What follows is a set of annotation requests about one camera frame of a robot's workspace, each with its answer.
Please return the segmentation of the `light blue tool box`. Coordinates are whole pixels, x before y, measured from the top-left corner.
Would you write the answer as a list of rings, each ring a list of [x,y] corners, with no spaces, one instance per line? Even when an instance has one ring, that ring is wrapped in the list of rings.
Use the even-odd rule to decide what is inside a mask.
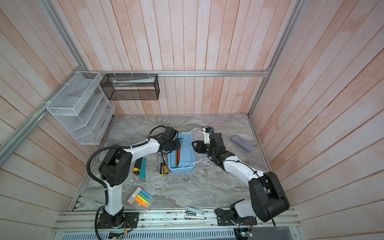
[[[181,143],[180,166],[175,168],[175,151],[167,155],[168,168],[172,174],[192,172],[195,167],[195,157],[190,133],[180,133],[179,138]]]

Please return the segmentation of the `black yellow utility knife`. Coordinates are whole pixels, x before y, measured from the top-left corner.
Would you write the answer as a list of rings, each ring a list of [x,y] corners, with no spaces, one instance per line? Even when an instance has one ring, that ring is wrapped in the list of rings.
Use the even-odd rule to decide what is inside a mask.
[[[139,158],[135,161],[134,168],[133,168],[133,173],[134,175],[138,176],[141,171],[141,165],[142,165],[142,160],[143,158]]]

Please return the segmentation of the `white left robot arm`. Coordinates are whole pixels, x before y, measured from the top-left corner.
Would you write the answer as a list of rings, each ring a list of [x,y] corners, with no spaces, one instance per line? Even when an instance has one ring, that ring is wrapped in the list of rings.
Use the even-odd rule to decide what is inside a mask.
[[[106,192],[105,211],[116,216],[123,209],[122,184],[127,179],[131,164],[149,154],[168,154],[181,148],[177,138],[179,132],[172,127],[164,128],[164,132],[149,135],[143,142],[132,146],[111,146],[99,166],[101,181]]]

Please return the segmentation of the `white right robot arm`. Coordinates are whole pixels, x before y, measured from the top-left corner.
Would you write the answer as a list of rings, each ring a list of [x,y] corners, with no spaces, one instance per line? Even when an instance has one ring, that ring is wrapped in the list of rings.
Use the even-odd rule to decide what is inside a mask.
[[[248,185],[250,199],[239,200],[229,210],[217,209],[220,220],[242,224],[244,220],[259,218],[266,223],[290,209],[289,200],[277,175],[264,173],[241,161],[235,154],[226,150],[222,134],[213,128],[202,128],[203,141],[194,141],[192,146],[198,154],[206,154],[216,166],[229,172]]]

